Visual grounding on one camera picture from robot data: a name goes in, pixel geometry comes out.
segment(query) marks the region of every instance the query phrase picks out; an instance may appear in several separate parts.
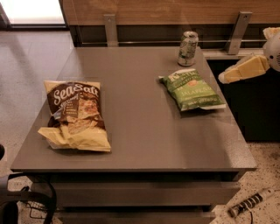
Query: wooden wall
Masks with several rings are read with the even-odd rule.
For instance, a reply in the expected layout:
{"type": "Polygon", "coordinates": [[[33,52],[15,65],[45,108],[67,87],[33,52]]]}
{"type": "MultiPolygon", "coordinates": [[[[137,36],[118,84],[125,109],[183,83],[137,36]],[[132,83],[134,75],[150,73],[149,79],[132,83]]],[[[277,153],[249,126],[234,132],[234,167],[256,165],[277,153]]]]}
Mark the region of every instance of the wooden wall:
{"type": "Polygon", "coordinates": [[[104,25],[115,14],[118,25],[233,24],[239,11],[252,11],[251,24],[280,23],[280,0],[63,0],[69,25],[104,25]]]}

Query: brown chip bag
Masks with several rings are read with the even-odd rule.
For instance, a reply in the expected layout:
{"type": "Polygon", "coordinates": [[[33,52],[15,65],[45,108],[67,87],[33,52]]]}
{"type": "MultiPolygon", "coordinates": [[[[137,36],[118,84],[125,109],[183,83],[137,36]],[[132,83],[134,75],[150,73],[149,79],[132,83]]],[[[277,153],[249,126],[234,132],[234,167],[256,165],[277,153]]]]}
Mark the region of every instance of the brown chip bag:
{"type": "Polygon", "coordinates": [[[52,117],[38,133],[53,149],[110,151],[99,82],[47,80],[45,90],[52,117]]]}

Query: sensible portions chip bag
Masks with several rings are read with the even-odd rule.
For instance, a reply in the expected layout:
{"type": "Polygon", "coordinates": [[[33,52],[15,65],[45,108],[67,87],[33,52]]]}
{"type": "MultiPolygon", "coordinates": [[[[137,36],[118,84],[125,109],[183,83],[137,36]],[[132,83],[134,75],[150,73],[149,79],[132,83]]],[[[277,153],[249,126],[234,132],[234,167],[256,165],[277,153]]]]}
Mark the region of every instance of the sensible portions chip bag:
{"type": "Polygon", "coordinates": [[[45,90],[52,117],[38,133],[53,149],[110,151],[99,82],[47,80],[45,90]]]}
{"type": "Polygon", "coordinates": [[[180,111],[190,109],[223,109],[226,104],[201,78],[194,68],[178,70],[160,77],[180,111]]]}

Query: aluminum can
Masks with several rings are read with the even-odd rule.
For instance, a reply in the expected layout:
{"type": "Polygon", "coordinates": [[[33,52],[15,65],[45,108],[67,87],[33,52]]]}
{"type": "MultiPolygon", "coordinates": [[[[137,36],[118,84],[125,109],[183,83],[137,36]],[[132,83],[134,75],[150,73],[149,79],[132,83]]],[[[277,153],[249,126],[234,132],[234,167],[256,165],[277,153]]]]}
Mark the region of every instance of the aluminum can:
{"type": "Polygon", "coordinates": [[[198,43],[199,35],[195,31],[185,31],[183,33],[178,52],[178,63],[182,67],[189,67],[195,63],[194,55],[198,43]]]}

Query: green chip bag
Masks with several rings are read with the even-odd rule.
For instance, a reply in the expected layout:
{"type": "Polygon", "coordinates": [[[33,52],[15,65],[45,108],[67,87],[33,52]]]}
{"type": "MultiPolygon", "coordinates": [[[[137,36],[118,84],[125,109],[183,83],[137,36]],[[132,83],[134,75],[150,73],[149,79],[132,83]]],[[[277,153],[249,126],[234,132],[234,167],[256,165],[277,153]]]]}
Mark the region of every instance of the green chip bag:
{"type": "Polygon", "coordinates": [[[226,104],[201,78],[196,69],[178,70],[160,77],[168,92],[176,100],[180,111],[190,109],[224,109],[226,104]]]}

